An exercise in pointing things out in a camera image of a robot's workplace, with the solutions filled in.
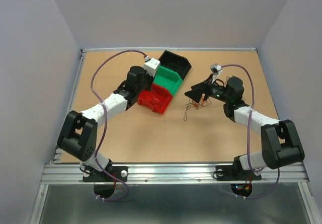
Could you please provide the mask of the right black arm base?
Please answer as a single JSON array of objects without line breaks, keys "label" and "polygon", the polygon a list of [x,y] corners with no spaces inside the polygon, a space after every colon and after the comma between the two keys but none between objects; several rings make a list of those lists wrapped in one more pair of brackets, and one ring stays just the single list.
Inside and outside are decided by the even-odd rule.
[{"label": "right black arm base", "polygon": [[260,181],[261,175],[256,175],[250,170],[234,167],[233,165],[216,166],[213,173],[217,181],[232,181],[232,192],[237,196],[249,197],[253,190],[253,181]]}]

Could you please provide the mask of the red storage bin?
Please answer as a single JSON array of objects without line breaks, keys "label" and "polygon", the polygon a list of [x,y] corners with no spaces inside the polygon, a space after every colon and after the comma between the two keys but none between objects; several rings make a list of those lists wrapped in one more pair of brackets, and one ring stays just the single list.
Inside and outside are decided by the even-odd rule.
[{"label": "red storage bin", "polygon": [[172,99],[173,95],[168,89],[153,83],[150,90],[144,90],[139,94],[137,103],[163,115]]}]

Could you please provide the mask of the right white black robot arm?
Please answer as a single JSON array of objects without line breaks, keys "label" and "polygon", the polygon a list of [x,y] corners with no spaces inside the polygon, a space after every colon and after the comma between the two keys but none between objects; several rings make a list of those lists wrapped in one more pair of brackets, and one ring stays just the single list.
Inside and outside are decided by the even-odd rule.
[{"label": "right white black robot arm", "polygon": [[194,102],[208,98],[222,101],[227,118],[260,135],[261,150],[237,157],[237,163],[231,167],[233,176],[242,179],[251,170],[277,169],[302,162],[305,153],[294,122],[273,119],[253,110],[244,102],[243,94],[243,81],[237,77],[230,77],[223,86],[209,77],[185,92]]}]

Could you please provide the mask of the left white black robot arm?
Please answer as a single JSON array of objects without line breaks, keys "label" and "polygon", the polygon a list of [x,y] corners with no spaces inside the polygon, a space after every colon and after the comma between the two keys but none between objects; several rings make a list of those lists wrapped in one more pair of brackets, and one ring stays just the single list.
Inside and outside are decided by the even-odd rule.
[{"label": "left white black robot arm", "polygon": [[98,129],[103,126],[102,144],[107,132],[107,121],[127,111],[138,101],[139,94],[149,90],[155,73],[150,74],[141,66],[132,66],[127,78],[105,100],[87,110],[70,111],[65,118],[58,137],[57,147],[95,169],[95,175],[102,181],[112,175],[110,159],[98,153]]}]

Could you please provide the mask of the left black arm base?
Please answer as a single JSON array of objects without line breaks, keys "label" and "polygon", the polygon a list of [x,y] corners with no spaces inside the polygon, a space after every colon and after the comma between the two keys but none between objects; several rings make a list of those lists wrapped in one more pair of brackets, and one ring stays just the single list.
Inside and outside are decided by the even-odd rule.
[{"label": "left black arm base", "polygon": [[105,169],[109,175],[88,165],[81,165],[79,170],[83,173],[83,182],[94,184],[93,192],[97,199],[102,201],[116,201],[122,199],[122,197],[112,197],[112,195],[116,191],[117,183],[123,184],[123,182],[127,182],[127,166],[112,166],[109,164]]}]

